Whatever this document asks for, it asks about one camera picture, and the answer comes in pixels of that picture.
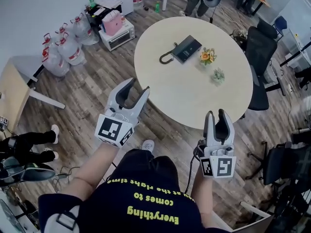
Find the white strap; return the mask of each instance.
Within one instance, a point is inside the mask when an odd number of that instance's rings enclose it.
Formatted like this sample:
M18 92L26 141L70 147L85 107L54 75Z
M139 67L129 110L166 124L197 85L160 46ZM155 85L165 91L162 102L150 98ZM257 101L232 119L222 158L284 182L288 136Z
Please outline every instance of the white strap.
M73 207L69 212L54 214L49 217L44 233L79 233L76 219L79 215L80 206Z

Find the gray pants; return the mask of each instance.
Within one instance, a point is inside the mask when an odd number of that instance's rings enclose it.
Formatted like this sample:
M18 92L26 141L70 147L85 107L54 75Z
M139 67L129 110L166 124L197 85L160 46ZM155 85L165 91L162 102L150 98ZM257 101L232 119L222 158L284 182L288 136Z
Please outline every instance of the gray pants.
M206 13L208 7L204 4L203 0L188 0L187 7L185 9L186 16L191 16L195 6L198 4L199 1L201 1L201 3L197 11L198 16L201 17Z

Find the pink container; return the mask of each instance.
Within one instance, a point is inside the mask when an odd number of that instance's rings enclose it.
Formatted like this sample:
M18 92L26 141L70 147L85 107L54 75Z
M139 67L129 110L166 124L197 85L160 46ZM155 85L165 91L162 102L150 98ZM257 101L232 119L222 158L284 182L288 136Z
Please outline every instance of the pink container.
M122 16L119 11L111 11L103 19L104 31L107 35L114 36L122 28Z

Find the yellow flower arrangement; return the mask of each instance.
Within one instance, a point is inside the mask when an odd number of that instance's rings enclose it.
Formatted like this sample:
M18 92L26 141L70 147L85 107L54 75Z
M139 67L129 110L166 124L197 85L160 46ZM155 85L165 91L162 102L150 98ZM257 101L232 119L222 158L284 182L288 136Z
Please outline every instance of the yellow flower arrangement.
M217 58L217 55L215 55L215 49L206 49L203 48L203 52L201 53L200 59L201 63L204 65L213 63Z

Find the black hook-shaped object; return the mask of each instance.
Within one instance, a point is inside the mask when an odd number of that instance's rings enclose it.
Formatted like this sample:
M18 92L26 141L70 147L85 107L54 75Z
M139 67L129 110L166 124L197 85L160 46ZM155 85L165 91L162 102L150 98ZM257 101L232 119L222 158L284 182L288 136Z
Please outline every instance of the black hook-shaped object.
M159 59L159 61L160 61L161 64L166 65L166 64L168 64L169 62L172 62L172 61L174 60L173 58L171 58L171 59L169 59L168 61L162 61L162 59L163 59L165 56L167 56L167 55L169 55L170 53L172 53L172 51L173 51L173 50L171 50L171 51L169 51L169 52L167 52L167 53L161 55L161 57L160 57L160 59Z

